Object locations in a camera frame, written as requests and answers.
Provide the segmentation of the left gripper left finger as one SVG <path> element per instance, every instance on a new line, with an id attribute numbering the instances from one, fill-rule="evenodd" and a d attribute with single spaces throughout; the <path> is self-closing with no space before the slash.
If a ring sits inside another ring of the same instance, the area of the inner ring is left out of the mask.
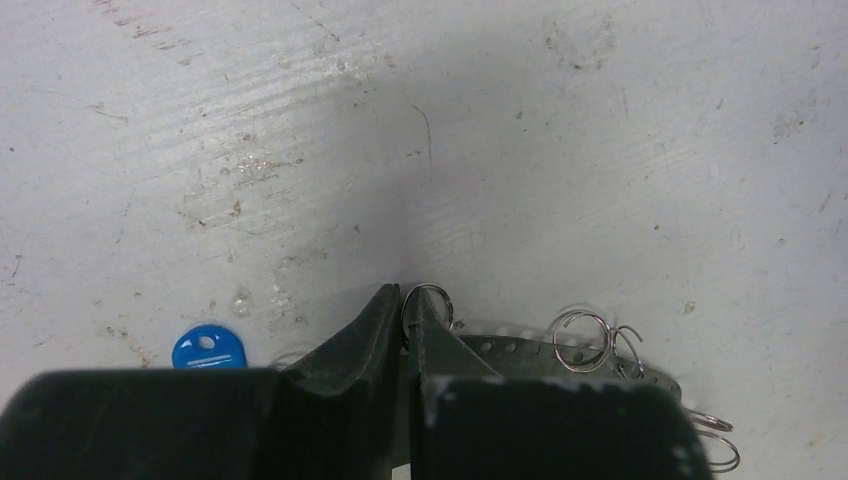
<path id="1" fill-rule="evenodd" d="M 290 367 L 54 371 L 1 415 L 5 479 L 388 479 L 401 294 Z"/>

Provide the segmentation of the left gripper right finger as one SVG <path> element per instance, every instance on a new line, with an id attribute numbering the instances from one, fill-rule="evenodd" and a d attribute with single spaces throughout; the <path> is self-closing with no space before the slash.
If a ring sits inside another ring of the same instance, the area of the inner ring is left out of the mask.
<path id="1" fill-rule="evenodd" d="M 646 382 L 509 376 L 405 302 L 415 479 L 708 479 L 678 401 Z"/>

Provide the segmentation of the blue-headed key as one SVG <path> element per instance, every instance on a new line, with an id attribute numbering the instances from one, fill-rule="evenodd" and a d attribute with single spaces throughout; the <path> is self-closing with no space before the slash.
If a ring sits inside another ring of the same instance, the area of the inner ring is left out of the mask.
<path id="1" fill-rule="evenodd" d="M 186 331 L 174 344 L 171 363 L 177 369 L 247 368 L 240 337 L 218 324 L 203 324 Z"/>

